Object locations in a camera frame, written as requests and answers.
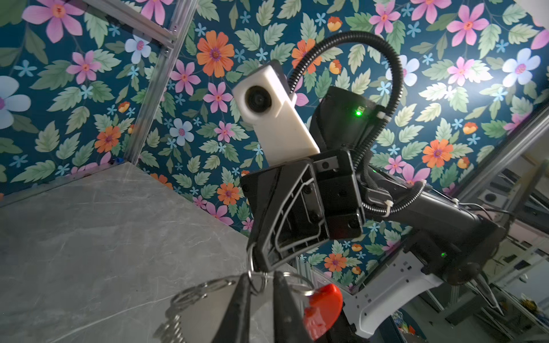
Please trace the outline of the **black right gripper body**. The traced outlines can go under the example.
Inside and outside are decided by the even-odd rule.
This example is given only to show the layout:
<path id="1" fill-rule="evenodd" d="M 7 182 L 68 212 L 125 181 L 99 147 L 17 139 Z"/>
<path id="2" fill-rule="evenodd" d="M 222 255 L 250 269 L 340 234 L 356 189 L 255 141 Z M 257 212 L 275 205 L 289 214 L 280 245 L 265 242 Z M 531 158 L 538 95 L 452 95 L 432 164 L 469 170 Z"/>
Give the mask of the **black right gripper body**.
<path id="1" fill-rule="evenodd" d="M 362 234 L 365 215 L 347 149 L 286 162 L 241 179 L 254 224 L 254 266 L 272 272 L 330 240 Z"/>

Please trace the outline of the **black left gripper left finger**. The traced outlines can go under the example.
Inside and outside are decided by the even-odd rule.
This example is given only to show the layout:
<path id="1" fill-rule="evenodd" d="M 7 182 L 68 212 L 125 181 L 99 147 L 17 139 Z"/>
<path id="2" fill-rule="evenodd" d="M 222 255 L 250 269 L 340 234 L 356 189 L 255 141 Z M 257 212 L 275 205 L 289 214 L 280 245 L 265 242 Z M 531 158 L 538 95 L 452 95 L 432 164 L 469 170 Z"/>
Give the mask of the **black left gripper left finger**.
<path id="1" fill-rule="evenodd" d="M 251 281 L 242 274 L 212 343 L 250 341 Z"/>

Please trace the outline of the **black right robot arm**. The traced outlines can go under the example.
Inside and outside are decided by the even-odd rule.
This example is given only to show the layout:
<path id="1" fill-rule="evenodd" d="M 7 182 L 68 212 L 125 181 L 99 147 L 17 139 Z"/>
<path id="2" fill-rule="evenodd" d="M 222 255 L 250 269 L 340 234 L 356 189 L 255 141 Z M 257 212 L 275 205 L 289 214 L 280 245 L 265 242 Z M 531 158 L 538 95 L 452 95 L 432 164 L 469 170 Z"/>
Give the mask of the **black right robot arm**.
<path id="1" fill-rule="evenodd" d="M 335 311 L 358 336 L 370 337 L 391 312 L 441 282 L 476 278 L 506 236 L 492 220 L 428 194 L 423 180 L 401 182 L 369 166 L 366 144 L 389 120 L 388 108 L 330 87 L 306 127 L 285 85 L 237 87 L 234 98 L 270 165 L 242 180 L 262 271 L 327 241 L 359 237 L 367 220 L 412 227 L 392 264 L 368 279 L 353 305 Z"/>

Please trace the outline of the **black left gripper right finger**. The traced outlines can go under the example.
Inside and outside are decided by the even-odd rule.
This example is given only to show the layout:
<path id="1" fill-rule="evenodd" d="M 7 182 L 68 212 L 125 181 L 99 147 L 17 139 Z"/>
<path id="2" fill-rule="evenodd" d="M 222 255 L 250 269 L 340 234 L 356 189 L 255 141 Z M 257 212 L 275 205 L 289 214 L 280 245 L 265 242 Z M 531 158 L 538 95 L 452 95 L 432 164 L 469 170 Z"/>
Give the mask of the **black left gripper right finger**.
<path id="1" fill-rule="evenodd" d="M 282 272 L 273 281 L 274 341 L 276 343 L 313 343 Z"/>

